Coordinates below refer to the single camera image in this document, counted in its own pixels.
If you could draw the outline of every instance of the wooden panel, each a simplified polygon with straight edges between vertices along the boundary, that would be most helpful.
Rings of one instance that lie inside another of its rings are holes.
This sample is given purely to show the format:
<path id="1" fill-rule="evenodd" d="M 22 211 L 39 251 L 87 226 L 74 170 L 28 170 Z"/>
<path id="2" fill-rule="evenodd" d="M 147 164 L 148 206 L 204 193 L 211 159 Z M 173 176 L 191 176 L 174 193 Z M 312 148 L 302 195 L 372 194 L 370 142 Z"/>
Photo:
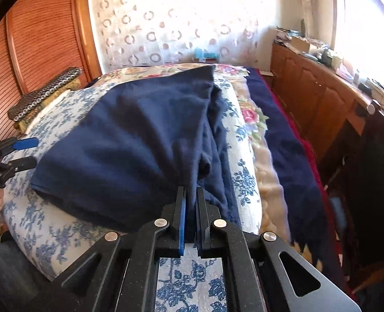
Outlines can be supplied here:
<path id="1" fill-rule="evenodd" d="M 5 15 L 5 34 L 7 36 L 8 51 L 10 53 L 10 60 L 16 75 L 16 80 L 18 87 L 22 94 L 26 94 L 29 90 L 26 87 L 26 83 L 23 80 L 23 75 L 21 74 L 20 66 L 17 60 L 16 46 L 14 45 L 14 38 L 12 34 L 12 13 L 10 11 Z"/>
<path id="2" fill-rule="evenodd" d="M 315 116 L 319 101 L 324 94 L 324 87 L 318 82 L 317 74 L 309 67 L 302 67 L 297 90 L 297 101 L 293 103 L 292 113 L 299 133 L 304 136 L 313 117 Z"/>
<path id="3" fill-rule="evenodd" d="M 292 103 L 297 100 L 297 89 L 299 87 L 298 78 L 300 69 L 298 68 L 294 57 L 286 57 L 283 76 L 280 83 L 274 86 L 274 91 L 282 101 L 287 112 L 292 111 Z"/>
<path id="4" fill-rule="evenodd" d="M 78 19 L 79 33 L 82 48 L 91 78 L 102 75 L 97 50 L 95 48 L 94 35 L 92 33 L 91 18 L 89 16 L 88 0 L 75 0 L 76 15 Z"/>
<path id="5" fill-rule="evenodd" d="M 0 140 L 12 137 L 16 130 L 8 119 L 7 110 L 18 102 L 21 93 L 14 75 L 5 29 L 5 18 L 0 22 Z"/>
<path id="6" fill-rule="evenodd" d="M 70 66 L 84 69 L 71 1 L 18 0 L 10 10 L 18 66 L 29 91 Z M 84 85 L 87 76 L 80 80 Z"/>
<path id="7" fill-rule="evenodd" d="M 76 5 L 75 5 L 75 0 L 71 0 L 71 13 L 72 13 L 72 24 L 73 24 L 73 30 L 75 32 L 75 37 L 76 37 L 76 44 L 78 46 L 78 51 L 82 59 L 82 65 L 83 65 L 83 70 L 85 72 L 85 76 L 87 78 L 87 82 L 91 82 L 91 74 L 89 73 L 89 69 L 87 66 L 85 54 L 82 48 L 82 43 L 81 43 L 81 35 L 79 32 L 79 24 L 78 24 L 78 18 L 76 15 Z"/>
<path id="8" fill-rule="evenodd" d="M 322 77 L 322 81 L 325 87 L 324 96 L 306 133 L 306 138 L 312 144 L 318 161 L 331 146 L 354 101 L 339 90 L 339 82 L 336 79 Z"/>
<path id="9" fill-rule="evenodd" d="M 284 65 L 286 62 L 286 49 L 278 44 L 273 44 L 272 48 L 272 60 L 270 62 L 270 71 L 274 78 L 272 88 L 276 88 L 280 85 L 283 76 Z"/>

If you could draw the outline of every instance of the window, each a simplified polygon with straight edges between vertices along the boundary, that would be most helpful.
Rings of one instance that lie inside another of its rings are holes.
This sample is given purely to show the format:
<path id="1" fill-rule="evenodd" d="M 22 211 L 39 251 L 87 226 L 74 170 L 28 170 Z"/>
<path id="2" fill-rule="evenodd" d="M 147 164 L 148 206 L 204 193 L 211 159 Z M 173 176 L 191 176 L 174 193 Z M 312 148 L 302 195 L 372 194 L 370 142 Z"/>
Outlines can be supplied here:
<path id="1" fill-rule="evenodd" d="M 336 1 L 335 51 L 350 72 L 384 86 L 384 13 L 372 0 Z"/>

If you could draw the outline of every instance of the decorative pillow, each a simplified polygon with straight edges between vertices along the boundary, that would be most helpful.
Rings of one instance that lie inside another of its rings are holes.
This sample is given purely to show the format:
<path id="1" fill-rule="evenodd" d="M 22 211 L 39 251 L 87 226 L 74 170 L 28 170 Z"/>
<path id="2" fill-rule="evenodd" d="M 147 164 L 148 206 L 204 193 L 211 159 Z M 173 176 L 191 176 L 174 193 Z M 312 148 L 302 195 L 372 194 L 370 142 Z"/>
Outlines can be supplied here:
<path id="1" fill-rule="evenodd" d="M 14 128 L 25 133 L 33 119 L 48 104 L 56 99 L 65 90 L 78 90 L 81 82 L 78 76 L 82 73 L 80 68 L 71 67 L 61 72 L 40 89 L 23 95 L 18 103 L 8 109 L 8 117 L 13 120 Z"/>

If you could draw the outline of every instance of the sheer curtain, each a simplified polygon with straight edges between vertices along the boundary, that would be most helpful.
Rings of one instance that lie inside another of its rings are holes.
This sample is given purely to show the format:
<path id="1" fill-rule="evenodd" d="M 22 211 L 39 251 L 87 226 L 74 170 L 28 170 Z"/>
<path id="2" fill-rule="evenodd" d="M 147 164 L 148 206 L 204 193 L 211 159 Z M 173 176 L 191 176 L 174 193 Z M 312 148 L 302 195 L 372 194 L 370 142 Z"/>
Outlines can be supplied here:
<path id="1" fill-rule="evenodd" d="M 105 72 L 191 62 L 196 48 L 221 63 L 257 66 L 276 0 L 91 0 Z"/>
<path id="2" fill-rule="evenodd" d="M 384 14 L 371 0 L 337 0 L 335 50 L 344 64 L 384 86 Z"/>
<path id="3" fill-rule="evenodd" d="M 306 37 L 316 38 L 318 36 L 318 27 L 314 15 L 316 0 L 302 0 L 303 17 L 305 20 Z"/>

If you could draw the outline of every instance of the triangular cutout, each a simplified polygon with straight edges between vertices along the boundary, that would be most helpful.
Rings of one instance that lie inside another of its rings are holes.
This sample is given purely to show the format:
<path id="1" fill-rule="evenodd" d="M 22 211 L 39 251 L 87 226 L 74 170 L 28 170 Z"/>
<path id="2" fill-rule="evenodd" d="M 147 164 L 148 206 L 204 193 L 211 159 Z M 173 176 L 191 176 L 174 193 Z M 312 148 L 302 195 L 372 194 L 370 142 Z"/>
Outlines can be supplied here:
<path id="1" fill-rule="evenodd" d="M 281 252 L 279 257 L 293 290 L 298 297 L 303 297 L 321 287 L 321 283 L 306 271 L 289 253 Z"/>
<path id="2" fill-rule="evenodd" d="M 95 272 L 101 260 L 101 254 L 94 253 L 89 257 L 81 267 L 66 280 L 62 287 L 71 291 L 79 297 L 85 297 L 89 285 L 94 278 Z"/>

